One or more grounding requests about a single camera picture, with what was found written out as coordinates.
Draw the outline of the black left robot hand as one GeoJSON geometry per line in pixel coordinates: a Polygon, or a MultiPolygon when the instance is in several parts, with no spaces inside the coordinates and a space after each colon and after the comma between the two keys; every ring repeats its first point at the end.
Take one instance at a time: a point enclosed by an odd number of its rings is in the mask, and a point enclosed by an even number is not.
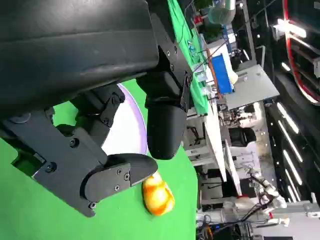
{"type": "Polygon", "coordinates": [[[0,136],[16,168],[86,217],[175,156],[192,79],[166,0],[0,3],[0,136]],[[150,154],[107,155],[131,79],[146,94],[150,154]]]}

